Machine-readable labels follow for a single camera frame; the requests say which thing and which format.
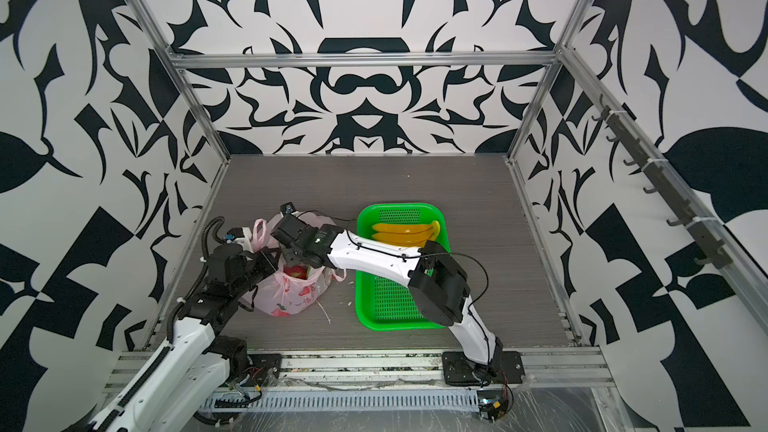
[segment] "wooden table surface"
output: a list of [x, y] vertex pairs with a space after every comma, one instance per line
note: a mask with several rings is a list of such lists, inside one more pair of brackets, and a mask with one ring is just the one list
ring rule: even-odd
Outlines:
[[[476, 257], [488, 270], [490, 287], [475, 307], [504, 346], [568, 344], [502, 156], [234, 156], [209, 216], [225, 216], [222, 231], [251, 227], [256, 218], [272, 218], [285, 202], [341, 218], [357, 217], [375, 203], [433, 204], [446, 217], [451, 249]], [[198, 241], [176, 295], [186, 293], [197, 277], [200, 254]], [[456, 260], [469, 276], [472, 294], [478, 294], [485, 287], [482, 271], [469, 259]], [[330, 324], [317, 304], [291, 317], [239, 310], [224, 334], [244, 338], [254, 349], [458, 346], [447, 329], [364, 327], [355, 313], [354, 281], [354, 273], [348, 274], [320, 296]]]

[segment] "bunch of bananas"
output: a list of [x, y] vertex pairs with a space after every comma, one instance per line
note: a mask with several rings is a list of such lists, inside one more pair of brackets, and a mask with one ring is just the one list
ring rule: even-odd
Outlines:
[[440, 233], [440, 222], [431, 224], [376, 224], [373, 239], [401, 247], [424, 247], [428, 240], [435, 240]]

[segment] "plastic bag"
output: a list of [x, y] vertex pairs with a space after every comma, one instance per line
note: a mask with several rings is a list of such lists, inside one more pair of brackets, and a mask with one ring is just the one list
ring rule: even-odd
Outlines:
[[[277, 214], [269, 222], [262, 218], [256, 221], [253, 229], [254, 236], [251, 240], [251, 245], [255, 251], [264, 246], [269, 248], [279, 246], [270, 232], [281, 218], [282, 215]], [[324, 224], [335, 225], [330, 218], [319, 217], [312, 212], [303, 213], [301, 220], [313, 227], [320, 227]], [[321, 267], [309, 268], [305, 280], [284, 273], [285, 266], [285, 259], [281, 256], [277, 263], [277, 272], [259, 282], [255, 296], [253, 292], [249, 292], [241, 300], [248, 304], [253, 303], [255, 308], [276, 317], [298, 314], [314, 303], [326, 291], [334, 278], [338, 281], [346, 278], [346, 271], [343, 271], [343, 275], [339, 276], [340, 271], [338, 269]]]

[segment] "robotic arm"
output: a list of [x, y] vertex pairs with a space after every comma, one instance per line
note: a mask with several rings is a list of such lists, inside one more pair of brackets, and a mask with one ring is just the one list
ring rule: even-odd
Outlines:
[[[206, 260], [204, 290], [175, 309], [179, 320], [171, 314], [168, 338], [126, 388], [94, 416], [87, 430], [178, 432], [193, 415], [210, 420], [198, 416], [197, 408], [217, 387], [244, 376], [245, 341], [220, 332], [236, 312], [240, 297], [274, 273], [278, 261], [275, 251], [266, 247], [249, 250], [248, 229], [232, 229], [230, 234], [240, 237], [218, 246]], [[502, 343], [472, 306], [466, 273], [441, 245], [387, 245], [337, 226], [312, 227], [290, 213], [284, 214], [272, 235], [288, 265], [353, 268], [408, 287], [422, 315], [454, 333], [481, 381], [498, 373]]]

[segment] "green basket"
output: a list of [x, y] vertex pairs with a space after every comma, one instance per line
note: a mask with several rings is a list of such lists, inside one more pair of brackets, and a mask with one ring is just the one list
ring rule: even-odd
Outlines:
[[[385, 224], [440, 223], [436, 242], [450, 252], [446, 218], [429, 204], [376, 204], [368, 206], [357, 217], [357, 235], [371, 238], [373, 226]], [[355, 282], [355, 310], [363, 325], [374, 331], [402, 331], [409, 329], [442, 328], [418, 312], [408, 288], [366, 272], [357, 271]]]

